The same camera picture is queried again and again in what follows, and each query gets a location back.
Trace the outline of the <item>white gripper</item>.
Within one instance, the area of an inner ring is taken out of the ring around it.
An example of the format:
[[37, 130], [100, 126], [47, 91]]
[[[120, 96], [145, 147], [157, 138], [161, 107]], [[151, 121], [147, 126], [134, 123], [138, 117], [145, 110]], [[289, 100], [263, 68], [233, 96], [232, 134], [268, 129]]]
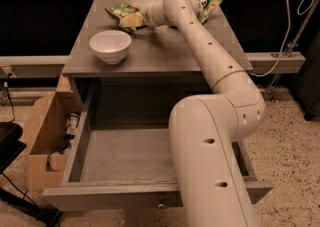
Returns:
[[163, 11], [163, 2], [154, 1], [148, 4], [143, 9], [142, 14], [139, 12], [126, 15], [120, 19], [120, 26], [122, 28], [136, 28], [142, 27], [144, 23], [148, 27], [158, 27], [166, 24], [166, 17]]

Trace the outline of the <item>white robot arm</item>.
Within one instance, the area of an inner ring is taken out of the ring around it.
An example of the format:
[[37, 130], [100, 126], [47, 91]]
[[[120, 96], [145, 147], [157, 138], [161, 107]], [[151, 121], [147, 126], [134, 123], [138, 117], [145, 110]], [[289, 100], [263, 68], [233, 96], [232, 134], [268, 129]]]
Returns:
[[232, 143], [261, 125], [264, 99], [249, 75], [198, 21], [196, 0], [143, 8], [149, 27], [172, 25], [184, 37], [212, 93], [180, 100], [169, 142], [188, 227], [259, 227]]

